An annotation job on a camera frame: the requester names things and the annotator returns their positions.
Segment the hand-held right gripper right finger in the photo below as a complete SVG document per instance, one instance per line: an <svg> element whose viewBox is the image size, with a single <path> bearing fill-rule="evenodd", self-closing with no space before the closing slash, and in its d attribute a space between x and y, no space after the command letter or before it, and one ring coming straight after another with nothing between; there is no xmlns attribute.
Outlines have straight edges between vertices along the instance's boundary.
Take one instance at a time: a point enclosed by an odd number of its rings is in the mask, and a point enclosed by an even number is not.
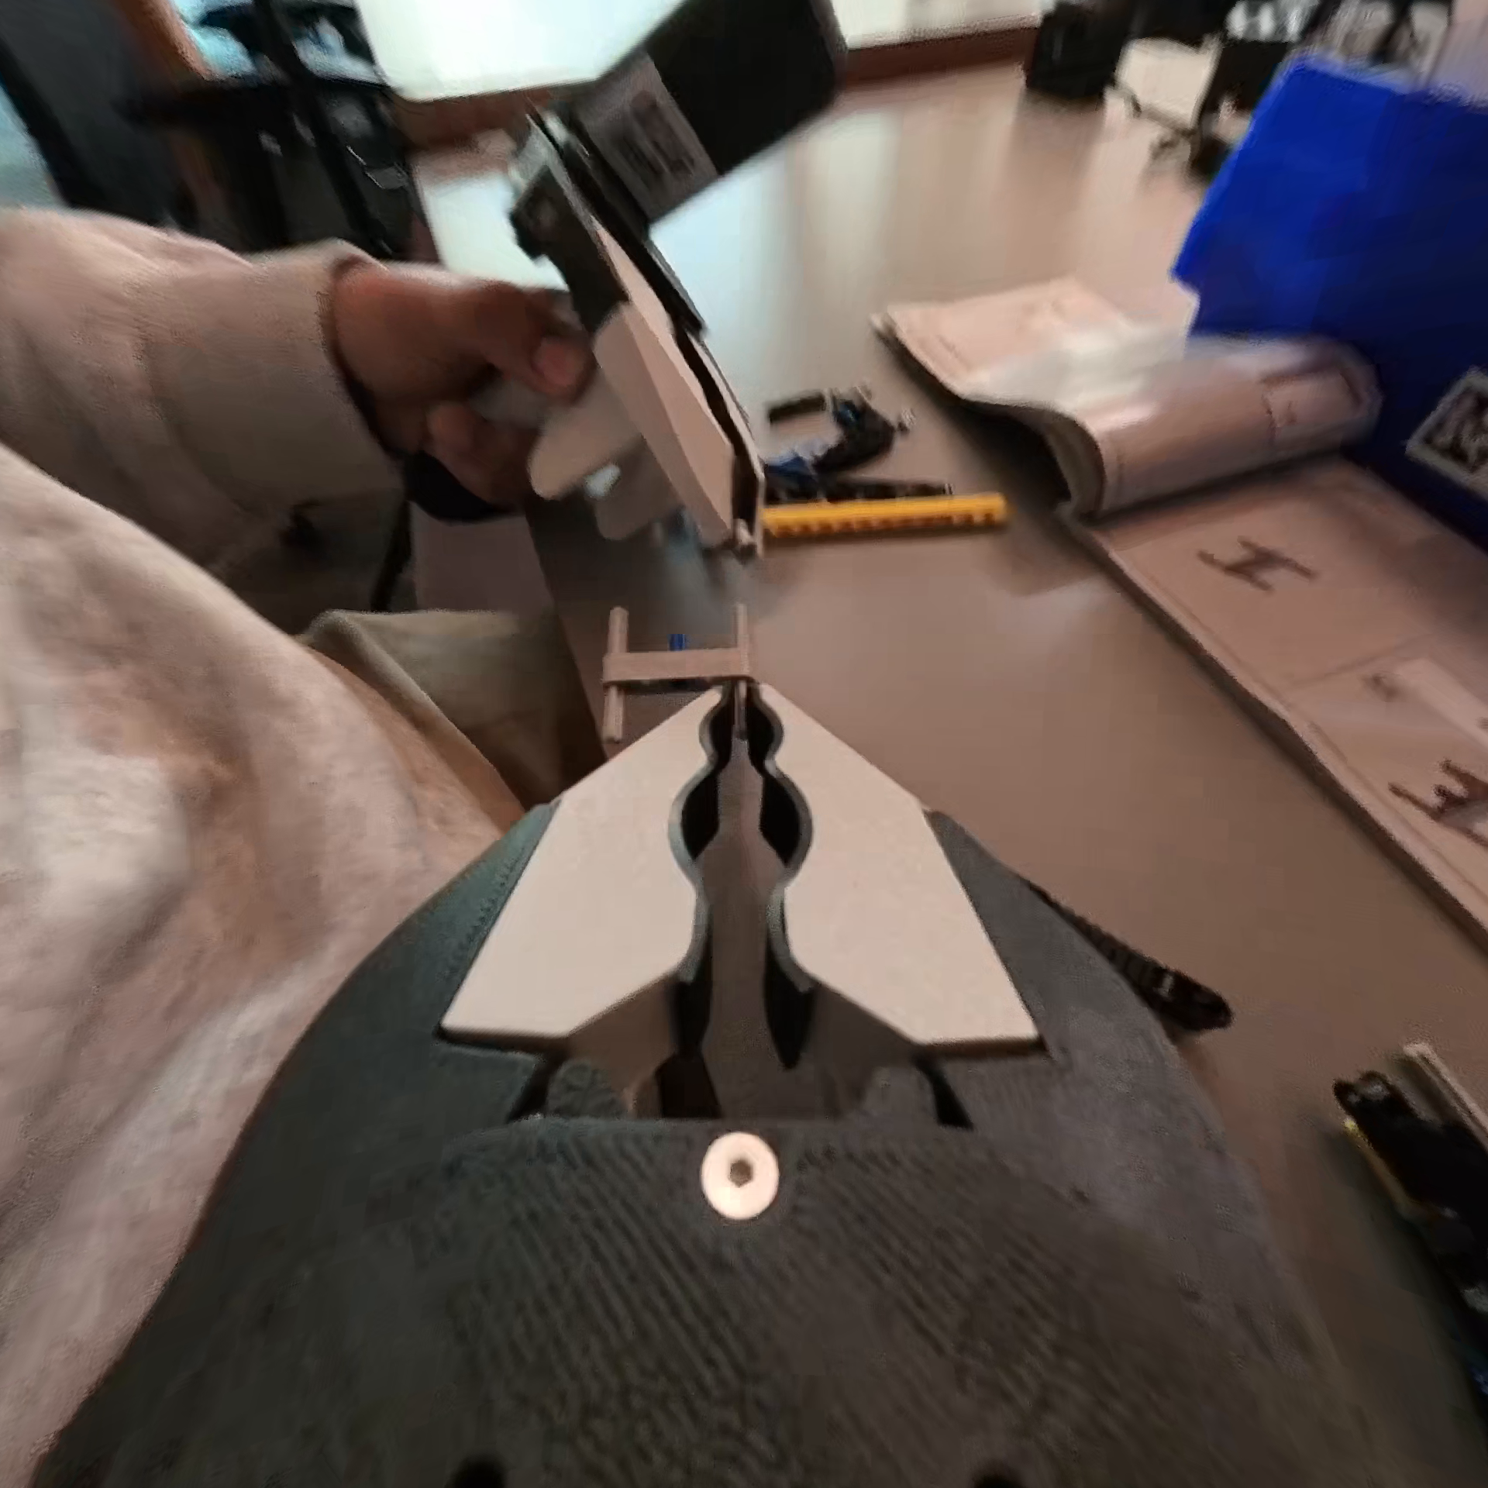
<svg viewBox="0 0 1488 1488"><path fill-rule="evenodd" d="M763 906L763 1016L786 1071L837 1088L883 1067L1040 1048L927 807L769 685L744 694Z"/></svg>

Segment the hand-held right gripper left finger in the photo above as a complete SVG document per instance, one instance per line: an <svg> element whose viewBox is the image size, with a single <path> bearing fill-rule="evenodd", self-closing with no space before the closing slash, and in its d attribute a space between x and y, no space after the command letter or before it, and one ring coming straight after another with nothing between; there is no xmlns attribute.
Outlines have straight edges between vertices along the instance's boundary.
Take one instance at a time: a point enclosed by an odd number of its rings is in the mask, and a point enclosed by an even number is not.
<svg viewBox="0 0 1488 1488"><path fill-rule="evenodd" d="M561 795L438 1032L600 1071L629 1108L710 1016L717 838L737 703L717 685Z"/></svg>

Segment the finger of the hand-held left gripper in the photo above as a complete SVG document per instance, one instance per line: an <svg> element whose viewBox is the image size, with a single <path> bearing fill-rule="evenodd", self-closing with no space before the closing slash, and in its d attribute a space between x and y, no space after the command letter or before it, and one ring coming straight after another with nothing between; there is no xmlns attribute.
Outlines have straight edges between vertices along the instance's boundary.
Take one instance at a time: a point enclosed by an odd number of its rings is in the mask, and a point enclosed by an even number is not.
<svg viewBox="0 0 1488 1488"><path fill-rule="evenodd" d="M731 448L641 268L616 237L601 237L601 249L625 301L592 332L592 357L634 441L617 457L610 491L596 497L596 526L617 542L684 513L700 549L720 549L731 496Z"/></svg>
<svg viewBox="0 0 1488 1488"><path fill-rule="evenodd" d="M763 477L763 461L761 461L751 422L744 415L743 399L731 392L731 380L725 378L725 372L720 368L714 357L707 327L690 295L682 290L674 270L656 250L649 235L645 235L645 281L656 291L666 323L673 337L680 341L682 358L696 378L707 409L731 448L730 513L761 519L767 477Z"/></svg>

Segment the grey lego frame assembly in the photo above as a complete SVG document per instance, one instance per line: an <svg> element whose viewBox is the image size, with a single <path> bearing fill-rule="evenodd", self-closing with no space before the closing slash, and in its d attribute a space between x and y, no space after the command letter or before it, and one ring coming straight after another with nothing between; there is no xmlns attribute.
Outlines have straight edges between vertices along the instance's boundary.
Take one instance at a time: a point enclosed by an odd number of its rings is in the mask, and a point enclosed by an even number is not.
<svg viewBox="0 0 1488 1488"><path fill-rule="evenodd" d="M737 717L743 693L754 683L751 665L751 622L749 607L731 607L731 637L724 646L668 646L662 650L634 650L629 642L629 610L613 607L606 616L601 654L601 713L600 740L606 756L629 748L625 706L641 694L710 694L717 706L700 728L710 761L725 765L731 756L730 735L739 729Z"/></svg>

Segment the person's left forearm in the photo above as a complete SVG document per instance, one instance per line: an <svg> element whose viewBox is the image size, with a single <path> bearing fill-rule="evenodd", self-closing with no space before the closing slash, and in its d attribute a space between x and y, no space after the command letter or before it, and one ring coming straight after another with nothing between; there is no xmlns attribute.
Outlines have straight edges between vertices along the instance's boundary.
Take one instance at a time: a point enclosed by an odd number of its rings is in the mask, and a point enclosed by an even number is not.
<svg viewBox="0 0 1488 1488"><path fill-rule="evenodd" d="M215 576L298 502L388 496L326 240L242 258L98 213L2 213L2 676L292 672Z"/></svg>

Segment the small loose lego pieces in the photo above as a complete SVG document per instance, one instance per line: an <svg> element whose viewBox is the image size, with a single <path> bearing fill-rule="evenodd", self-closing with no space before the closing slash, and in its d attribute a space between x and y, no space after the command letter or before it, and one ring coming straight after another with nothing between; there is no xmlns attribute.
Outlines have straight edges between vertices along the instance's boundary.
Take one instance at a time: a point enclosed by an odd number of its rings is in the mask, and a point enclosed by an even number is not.
<svg viewBox="0 0 1488 1488"><path fill-rule="evenodd" d="M863 469L865 464L886 457L895 441L914 433L914 413L883 413L865 386L849 392L810 392L767 404L767 426L803 422L810 415L827 415L833 437L805 441L782 454L767 457L767 473L810 478L810 477L839 477Z"/></svg>

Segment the long black lego beam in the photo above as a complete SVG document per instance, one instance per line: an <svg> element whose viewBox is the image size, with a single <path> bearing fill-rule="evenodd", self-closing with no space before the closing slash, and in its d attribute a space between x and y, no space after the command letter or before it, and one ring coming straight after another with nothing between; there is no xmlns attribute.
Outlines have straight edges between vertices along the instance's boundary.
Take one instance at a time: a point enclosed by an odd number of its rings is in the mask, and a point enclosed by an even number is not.
<svg viewBox="0 0 1488 1488"><path fill-rule="evenodd" d="M855 473L774 473L767 477L763 502L769 509L796 506L865 506L865 502L910 502L947 497L951 486L932 478L901 477L855 477Z"/></svg>

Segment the yellow lego beam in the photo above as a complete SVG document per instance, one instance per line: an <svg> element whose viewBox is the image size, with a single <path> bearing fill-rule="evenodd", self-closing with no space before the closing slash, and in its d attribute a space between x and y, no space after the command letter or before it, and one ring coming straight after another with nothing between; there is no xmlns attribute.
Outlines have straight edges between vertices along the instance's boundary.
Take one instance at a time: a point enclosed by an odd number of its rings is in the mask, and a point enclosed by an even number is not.
<svg viewBox="0 0 1488 1488"><path fill-rule="evenodd" d="M999 531L1013 509L1002 496L908 496L858 502L799 502L763 509L761 534L769 542L833 538Z"/></svg>

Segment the open lego instruction booklet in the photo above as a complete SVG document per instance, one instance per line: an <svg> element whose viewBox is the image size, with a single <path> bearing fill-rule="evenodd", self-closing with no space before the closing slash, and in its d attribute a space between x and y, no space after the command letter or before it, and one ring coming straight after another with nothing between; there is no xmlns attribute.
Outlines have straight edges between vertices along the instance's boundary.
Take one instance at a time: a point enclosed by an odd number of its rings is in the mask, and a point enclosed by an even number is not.
<svg viewBox="0 0 1488 1488"><path fill-rule="evenodd" d="M873 327L1040 437L1068 534L1483 934L1483 551L1344 461L1381 409L1356 352L1145 327L1073 281Z"/></svg>

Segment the person's left hand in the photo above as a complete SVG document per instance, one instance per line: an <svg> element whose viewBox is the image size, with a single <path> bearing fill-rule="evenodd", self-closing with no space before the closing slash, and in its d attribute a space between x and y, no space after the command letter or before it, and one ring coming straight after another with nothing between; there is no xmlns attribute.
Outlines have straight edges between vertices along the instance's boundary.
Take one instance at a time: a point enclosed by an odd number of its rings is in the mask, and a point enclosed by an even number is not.
<svg viewBox="0 0 1488 1488"><path fill-rule="evenodd" d="M585 337L558 301L434 268L351 265L328 291L328 341L365 422L394 457L432 457L478 506L529 496L529 428L486 420L494 380L558 408L592 378Z"/></svg>

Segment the white table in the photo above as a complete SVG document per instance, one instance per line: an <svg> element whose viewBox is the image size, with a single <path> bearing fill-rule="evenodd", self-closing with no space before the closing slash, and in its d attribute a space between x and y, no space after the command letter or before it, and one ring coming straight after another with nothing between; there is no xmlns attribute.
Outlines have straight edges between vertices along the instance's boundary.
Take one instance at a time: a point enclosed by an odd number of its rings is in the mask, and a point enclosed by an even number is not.
<svg viewBox="0 0 1488 1488"><path fill-rule="evenodd" d="M360 0L374 63L407 103L585 82L673 0Z"/></svg>

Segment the person's beige pants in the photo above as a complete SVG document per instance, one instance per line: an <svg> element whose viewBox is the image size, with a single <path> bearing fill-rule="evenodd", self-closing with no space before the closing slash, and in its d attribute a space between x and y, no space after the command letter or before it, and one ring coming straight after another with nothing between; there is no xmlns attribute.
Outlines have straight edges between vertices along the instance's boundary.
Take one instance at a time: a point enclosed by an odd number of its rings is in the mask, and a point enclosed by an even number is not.
<svg viewBox="0 0 1488 1488"><path fill-rule="evenodd" d="M467 801L494 833L606 761L554 614L350 614L304 636L420 783Z"/></svg>

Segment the black equipment on floor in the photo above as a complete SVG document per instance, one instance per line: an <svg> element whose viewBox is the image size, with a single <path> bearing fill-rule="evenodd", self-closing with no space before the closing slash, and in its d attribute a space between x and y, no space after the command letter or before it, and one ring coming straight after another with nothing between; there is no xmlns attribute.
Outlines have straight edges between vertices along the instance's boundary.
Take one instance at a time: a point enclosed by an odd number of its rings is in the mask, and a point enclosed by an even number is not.
<svg viewBox="0 0 1488 1488"><path fill-rule="evenodd" d="M1043 3L1024 56L1040 103L1115 103L1213 181L1301 52L1425 77L1446 43L1449 0L1105 0Z"/></svg>

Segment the black office chair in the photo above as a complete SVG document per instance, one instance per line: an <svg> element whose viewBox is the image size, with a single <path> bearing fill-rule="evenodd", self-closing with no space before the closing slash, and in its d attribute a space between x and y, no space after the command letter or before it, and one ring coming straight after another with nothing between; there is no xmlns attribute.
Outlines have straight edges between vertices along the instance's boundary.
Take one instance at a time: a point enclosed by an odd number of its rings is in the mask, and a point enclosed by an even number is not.
<svg viewBox="0 0 1488 1488"><path fill-rule="evenodd" d="M68 211L225 249L415 254L390 85L354 3L7 0L2 132Z"/></svg>

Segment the black packet of parts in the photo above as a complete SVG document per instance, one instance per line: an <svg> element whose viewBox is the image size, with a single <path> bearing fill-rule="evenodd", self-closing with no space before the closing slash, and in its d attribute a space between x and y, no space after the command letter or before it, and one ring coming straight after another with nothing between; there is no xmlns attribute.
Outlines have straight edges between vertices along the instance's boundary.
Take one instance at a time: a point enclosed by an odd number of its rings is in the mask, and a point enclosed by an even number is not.
<svg viewBox="0 0 1488 1488"><path fill-rule="evenodd" d="M1344 1136L1413 1236L1437 1280L1449 1345L1477 1416L1488 1412L1488 1117L1426 1040L1383 1071L1332 1083Z"/></svg>

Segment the large blue plastic bin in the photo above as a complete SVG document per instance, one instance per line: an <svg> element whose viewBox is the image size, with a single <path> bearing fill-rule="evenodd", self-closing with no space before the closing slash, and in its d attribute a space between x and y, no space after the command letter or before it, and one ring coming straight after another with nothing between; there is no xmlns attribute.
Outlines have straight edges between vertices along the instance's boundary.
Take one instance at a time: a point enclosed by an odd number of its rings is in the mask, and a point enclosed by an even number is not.
<svg viewBox="0 0 1488 1488"><path fill-rule="evenodd" d="M1198 332L1352 345L1381 384L1355 461L1483 549L1483 100L1293 53L1201 196L1173 281Z"/></svg>

